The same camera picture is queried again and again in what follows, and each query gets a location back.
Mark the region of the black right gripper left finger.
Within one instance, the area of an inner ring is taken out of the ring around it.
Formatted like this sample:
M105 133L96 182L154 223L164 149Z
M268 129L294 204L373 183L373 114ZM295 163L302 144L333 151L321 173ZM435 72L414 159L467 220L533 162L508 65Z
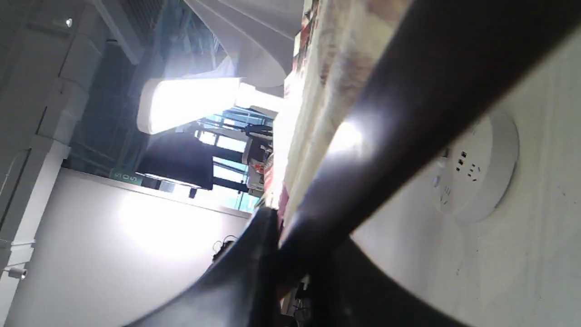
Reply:
M184 292L133 327L273 327L279 224L274 209L255 211L243 234Z

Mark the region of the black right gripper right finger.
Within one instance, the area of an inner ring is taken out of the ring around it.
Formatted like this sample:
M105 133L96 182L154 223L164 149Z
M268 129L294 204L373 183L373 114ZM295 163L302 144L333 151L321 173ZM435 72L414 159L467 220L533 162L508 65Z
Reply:
M347 240L309 272L311 327L462 327L417 298Z

